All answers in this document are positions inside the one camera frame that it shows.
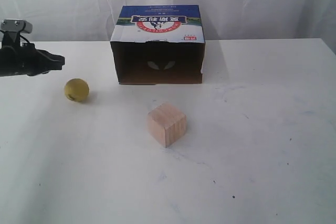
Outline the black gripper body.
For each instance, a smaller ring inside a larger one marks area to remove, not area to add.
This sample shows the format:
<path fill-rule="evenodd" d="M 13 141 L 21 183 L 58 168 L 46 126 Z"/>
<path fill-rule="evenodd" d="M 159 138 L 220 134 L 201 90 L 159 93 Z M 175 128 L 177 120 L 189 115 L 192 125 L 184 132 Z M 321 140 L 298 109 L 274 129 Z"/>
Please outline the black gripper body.
<path fill-rule="evenodd" d="M 1 45 L 1 77 L 38 74 L 39 57 L 34 44 Z"/>

